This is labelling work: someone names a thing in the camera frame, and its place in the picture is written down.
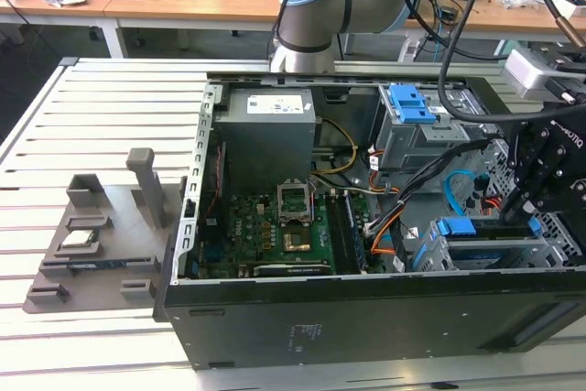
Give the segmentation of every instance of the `motherboard chip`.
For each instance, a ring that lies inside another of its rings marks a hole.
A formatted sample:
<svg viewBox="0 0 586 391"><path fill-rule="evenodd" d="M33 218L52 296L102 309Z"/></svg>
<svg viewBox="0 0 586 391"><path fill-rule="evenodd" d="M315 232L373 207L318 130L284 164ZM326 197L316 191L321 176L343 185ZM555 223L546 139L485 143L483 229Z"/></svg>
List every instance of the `motherboard chip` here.
<svg viewBox="0 0 586 391"><path fill-rule="evenodd" d="M285 252L311 251L311 230L305 226L287 226L283 230L283 250Z"/></svg>

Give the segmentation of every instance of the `slotted metal table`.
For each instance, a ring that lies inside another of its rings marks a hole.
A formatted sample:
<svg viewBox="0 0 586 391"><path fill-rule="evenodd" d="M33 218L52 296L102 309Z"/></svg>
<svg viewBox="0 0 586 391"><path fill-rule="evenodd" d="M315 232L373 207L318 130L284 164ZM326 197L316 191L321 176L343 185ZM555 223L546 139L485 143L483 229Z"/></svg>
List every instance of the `slotted metal table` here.
<svg viewBox="0 0 586 391"><path fill-rule="evenodd" d="M259 61L70 60L51 75L0 147L0 389L582 390L586 320L523 354L327 364L195 373L169 324L152 310L27 315L21 304L79 172L103 184L134 183L131 147L152 147L163 182L190 162L207 72L265 71ZM514 111L528 110L496 65L456 64L483 76ZM348 73L437 73L430 63L346 62Z"/></svg>

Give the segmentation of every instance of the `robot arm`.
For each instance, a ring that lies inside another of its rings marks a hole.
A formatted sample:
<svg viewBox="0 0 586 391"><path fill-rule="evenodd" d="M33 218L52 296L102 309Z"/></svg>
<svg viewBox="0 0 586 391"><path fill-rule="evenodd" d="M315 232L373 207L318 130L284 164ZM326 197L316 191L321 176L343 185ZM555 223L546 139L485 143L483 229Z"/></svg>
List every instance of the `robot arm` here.
<svg viewBox="0 0 586 391"><path fill-rule="evenodd" d="M330 46L336 34L383 32L401 27L407 17L403 0L288 0L271 71L334 71Z"/></svg>

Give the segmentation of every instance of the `motherboard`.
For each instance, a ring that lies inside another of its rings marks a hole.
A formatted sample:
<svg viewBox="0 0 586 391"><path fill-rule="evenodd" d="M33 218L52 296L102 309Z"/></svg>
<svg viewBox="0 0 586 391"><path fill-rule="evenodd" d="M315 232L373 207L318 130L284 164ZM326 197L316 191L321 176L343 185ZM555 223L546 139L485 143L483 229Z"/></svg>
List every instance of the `motherboard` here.
<svg viewBox="0 0 586 391"><path fill-rule="evenodd" d="M190 253L188 277L291 277L359 273L366 269L370 220L363 195L303 191L233 195L225 235ZM295 218L297 212L309 217Z"/></svg>

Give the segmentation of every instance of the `white label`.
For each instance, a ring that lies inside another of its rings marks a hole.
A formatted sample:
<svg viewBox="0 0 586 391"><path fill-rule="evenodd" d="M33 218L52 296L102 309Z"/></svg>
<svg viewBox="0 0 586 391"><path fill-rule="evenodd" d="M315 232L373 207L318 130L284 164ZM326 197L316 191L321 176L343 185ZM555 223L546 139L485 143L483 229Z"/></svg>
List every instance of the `white label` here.
<svg viewBox="0 0 586 391"><path fill-rule="evenodd" d="M370 156L370 169L378 171L378 157Z"/></svg>
<svg viewBox="0 0 586 391"><path fill-rule="evenodd" d="M429 107L429 111L432 112L433 114L447 114L448 113L446 108L442 105L431 105Z"/></svg>
<svg viewBox="0 0 586 391"><path fill-rule="evenodd" d="M249 114L303 114L301 95L250 95Z"/></svg>
<svg viewBox="0 0 586 391"><path fill-rule="evenodd" d="M395 255L393 258L393 266L398 272L405 272L405 263L399 260L399 257Z"/></svg>
<svg viewBox="0 0 586 391"><path fill-rule="evenodd" d="M407 230L407 235L405 235L405 238L419 238L419 229L417 228L417 226L409 228Z"/></svg>
<svg viewBox="0 0 586 391"><path fill-rule="evenodd" d="M79 263L78 265L70 265L70 267L72 269L95 269L97 267L97 265L95 265L94 263L87 263L87 264Z"/></svg>

